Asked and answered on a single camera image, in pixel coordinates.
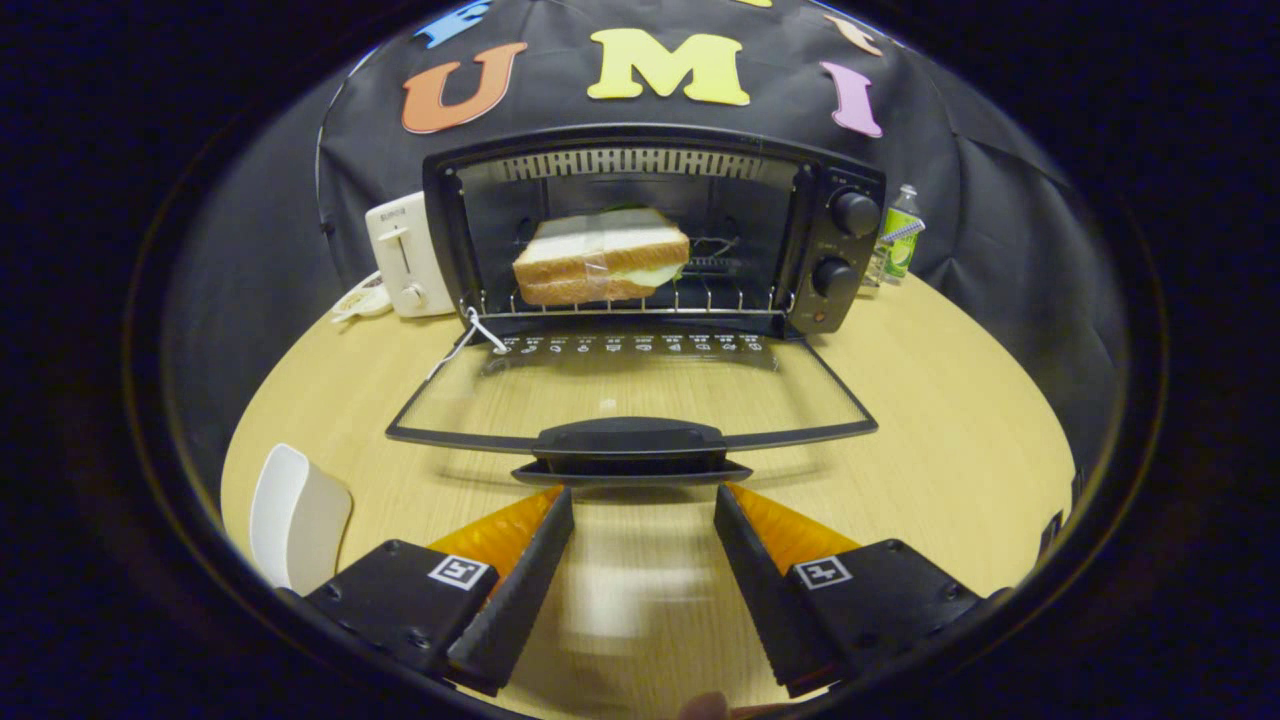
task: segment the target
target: cheese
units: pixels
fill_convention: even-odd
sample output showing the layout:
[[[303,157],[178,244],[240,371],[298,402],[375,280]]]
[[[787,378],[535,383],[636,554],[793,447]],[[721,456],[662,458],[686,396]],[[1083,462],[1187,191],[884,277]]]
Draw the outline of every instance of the cheese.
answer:
[[[652,270],[630,270],[625,273],[611,273],[611,277],[620,281],[628,281],[645,287],[658,287],[659,284],[668,282],[671,278],[676,277],[676,273],[684,268],[684,263],[676,263],[675,265],[663,265],[660,268],[654,268]]]

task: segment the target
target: oven knob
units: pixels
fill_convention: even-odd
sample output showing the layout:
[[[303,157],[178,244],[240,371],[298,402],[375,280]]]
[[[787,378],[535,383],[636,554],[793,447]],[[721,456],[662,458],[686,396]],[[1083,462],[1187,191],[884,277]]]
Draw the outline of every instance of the oven knob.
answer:
[[[854,237],[867,237],[879,228],[879,205],[865,195],[846,190],[832,199],[831,220]]]
[[[846,260],[827,258],[813,269],[813,288],[818,295],[841,305],[854,301],[861,278]]]

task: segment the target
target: water bottle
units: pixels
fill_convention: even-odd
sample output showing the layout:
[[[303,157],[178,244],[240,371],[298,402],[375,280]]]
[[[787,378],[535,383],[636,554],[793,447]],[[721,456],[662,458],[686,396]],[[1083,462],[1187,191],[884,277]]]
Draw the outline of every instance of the water bottle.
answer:
[[[914,231],[909,229],[913,225],[919,227]],[[884,247],[884,278],[888,282],[897,283],[906,277],[906,268],[911,264],[911,258],[915,256],[915,241],[923,229],[920,208],[915,204],[915,188],[904,184],[897,200],[888,206],[888,213],[884,214],[884,232],[881,236],[882,240],[891,241]]]
[[[879,286],[884,282],[884,264],[888,263],[888,251],[891,247],[893,247],[893,242],[884,240],[883,234],[876,238],[876,246],[872,247],[872,256],[867,261],[867,272],[863,273],[863,284],[858,288],[858,295],[876,297],[879,293]]]

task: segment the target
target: black fabric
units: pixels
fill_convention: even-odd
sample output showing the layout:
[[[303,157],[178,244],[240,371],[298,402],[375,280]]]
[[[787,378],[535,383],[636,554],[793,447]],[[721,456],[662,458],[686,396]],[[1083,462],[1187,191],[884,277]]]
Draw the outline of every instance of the black fabric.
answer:
[[[883,56],[864,53],[823,18],[831,13],[803,0],[774,0],[767,10],[676,0],[494,0],[480,23],[434,49],[412,35],[440,10],[388,38],[346,81],[326,115],[340,78],[315,90],[228,177],[180,265],[170,311],[178,329],[168,346],[184,434],[206,482],[216,488],[236,421],[271,365],[344,288],[376,269],[365,211],[421,190],[425,154],[547,127],[621,122],[712,126],[822,146],[883,169],[891,195],[914,184],[928,229],[913,272],[1018,359],[1062,423],[1076,464],[1091,468],[1120,382],[1124,327],[1088,211],[1061,169],[961,78],[870,28]],[[589,37],[623,27],[649,31],[668,50],[695,32],[740,41],[739,77],[750,105],[695,102],[681,90],[659,97],[648,87],[636,99],[589,99],[602,59]],[[431,135],[402,127],[406,79],[458,61],[442,101],[466,100],[480,74],[472,58],[515,41],[529,47],[489,113]],[[823,60],[870,78],[883,137],[832,120],[836,90]],[[315,232],[316,197],[326,234]],[[238,306],[262,311],[246,320],[228,311]]]
[[[320,231],[316,133],[347,69],[246,149],[193,220],[164,314],[179,441],[219,497],[232,433],[268,373],[343,284]]]

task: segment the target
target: letter u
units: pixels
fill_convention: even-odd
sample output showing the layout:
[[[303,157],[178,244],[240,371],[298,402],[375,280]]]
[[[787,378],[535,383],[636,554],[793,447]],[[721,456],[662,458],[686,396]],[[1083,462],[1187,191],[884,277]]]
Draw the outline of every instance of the letter u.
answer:
[[[460,63],[445,63],[404,81],[404,90],[408,91],[401,118],[404,129],[426,135],[470,123],[492,110],[507,95],[511,67],[516,55],[526,47],[529,45],[525,42],[512,42],[476,55],[475,61],[484,65],[480,70],[480,87],[475,95],[457,105],[443,105],[440,99],[444,95],[444,81],[461,67]]]

